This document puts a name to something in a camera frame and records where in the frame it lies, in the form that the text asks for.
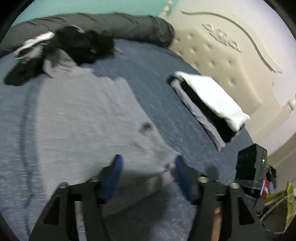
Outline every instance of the bed frame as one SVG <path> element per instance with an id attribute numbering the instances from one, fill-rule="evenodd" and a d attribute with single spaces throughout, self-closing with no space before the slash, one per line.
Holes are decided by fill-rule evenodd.
<path id="1" fill-rule="evenodd" d="M 170 12 L 168 1 L 159 17 L 175 29 L 169 49 L 202 75 L 212 77 L 247 113 L 252 140 L 258 142 L 278 128 L 296 107 L 295 96 L 280 106 L 272 75 L 282 70 L 256 33 L 221 9 L 195 9 L 180 0 Z"/>

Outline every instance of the headboard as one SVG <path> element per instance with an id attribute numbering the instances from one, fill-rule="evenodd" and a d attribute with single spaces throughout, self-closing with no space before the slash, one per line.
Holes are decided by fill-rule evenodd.
<path id="1" fill-rule="evenodd" d="M 273 94 L 272 75 L 282 70 L 256 33 L 234 15 L 215 9 L 195 9 L 180 0 L 159 15 L 175 29 L 170 49 L 202 75 L 212 77 L 251 119 L 246 128 L 254 142 L 268 136 L 288 117 L 293 98 L 281 107 Z"/>

